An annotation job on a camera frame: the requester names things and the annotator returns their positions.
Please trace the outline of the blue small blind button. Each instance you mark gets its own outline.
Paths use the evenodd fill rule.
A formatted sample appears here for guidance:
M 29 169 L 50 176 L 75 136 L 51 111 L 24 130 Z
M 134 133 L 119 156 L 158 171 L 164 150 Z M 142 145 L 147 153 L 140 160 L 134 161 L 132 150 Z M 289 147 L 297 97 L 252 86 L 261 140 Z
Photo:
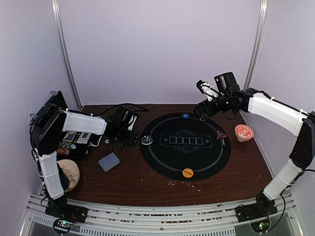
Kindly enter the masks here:
M 188 119 L 190 118 L 190 115 L 188 113 L 183 113 L 182 118 Z

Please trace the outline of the clear acrylic dealer button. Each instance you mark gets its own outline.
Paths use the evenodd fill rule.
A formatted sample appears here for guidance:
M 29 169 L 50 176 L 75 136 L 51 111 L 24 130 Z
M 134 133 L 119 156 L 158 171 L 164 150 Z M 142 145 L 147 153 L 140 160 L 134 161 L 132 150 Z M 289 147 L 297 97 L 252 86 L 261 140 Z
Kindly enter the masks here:
M 144 135 L 141 138 L 141 144 L 148 146 L 153 142 L 153 138 L 150 135 Z

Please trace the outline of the red triangular all-in marker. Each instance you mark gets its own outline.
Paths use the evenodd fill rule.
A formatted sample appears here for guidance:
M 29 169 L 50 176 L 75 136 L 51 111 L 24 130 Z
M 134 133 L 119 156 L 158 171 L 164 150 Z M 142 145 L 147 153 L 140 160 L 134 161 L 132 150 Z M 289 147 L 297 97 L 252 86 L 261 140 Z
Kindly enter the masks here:
M 227 135 L 223 133 L 222 131 L 218 130 L 217 131 L 217 139 L 224 139 L 227 138 Z

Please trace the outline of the yellow big blind button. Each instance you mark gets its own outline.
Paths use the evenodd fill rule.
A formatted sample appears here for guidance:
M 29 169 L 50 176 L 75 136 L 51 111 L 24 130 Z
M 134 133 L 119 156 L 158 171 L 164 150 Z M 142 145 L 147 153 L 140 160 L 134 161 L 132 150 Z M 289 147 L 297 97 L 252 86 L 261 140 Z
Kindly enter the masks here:
M 185 177 L 185 178 L 192 178 L 193 175 L 194 175 L 194 171 L 190 168 L 185 168 L 183 169 L 182 171 L 182 175 Z

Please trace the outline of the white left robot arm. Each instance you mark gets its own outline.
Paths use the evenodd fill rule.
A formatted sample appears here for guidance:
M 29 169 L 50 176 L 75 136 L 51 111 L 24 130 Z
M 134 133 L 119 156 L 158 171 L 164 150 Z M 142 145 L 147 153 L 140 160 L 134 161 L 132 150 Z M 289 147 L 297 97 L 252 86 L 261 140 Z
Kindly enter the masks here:
M 57 149 L 64 132 L 105 136 L 132 146 L 139 138 L 137 131 L 133 129 L 138 119 L 137 112 L 122 106 L 108 118 L 64 108 L 50 109 L 38 115 L 30 128 L 30 142 L 39 176 L 49 197 L 56 200 L 64 195 L 57 164 Z

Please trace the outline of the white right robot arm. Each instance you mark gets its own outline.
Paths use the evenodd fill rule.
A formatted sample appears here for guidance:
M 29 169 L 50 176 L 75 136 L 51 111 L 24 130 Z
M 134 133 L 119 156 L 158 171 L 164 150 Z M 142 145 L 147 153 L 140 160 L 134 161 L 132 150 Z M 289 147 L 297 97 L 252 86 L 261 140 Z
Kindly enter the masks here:
M 258 132 L 264 158 L 274 178 L 262 190 L 262 199 L 252 206 L 257 217 L 271 209 L 271 200 L 291 187 L 312 164 L 315 157 L 315 114 L 291 107 L 262 90 L 240 88 L 232 72 L 217 75 L 215 85 L 200 80 L 196 83 L 206 99 L 195 106 L 205 120 L 217 113 L 247 113 Z

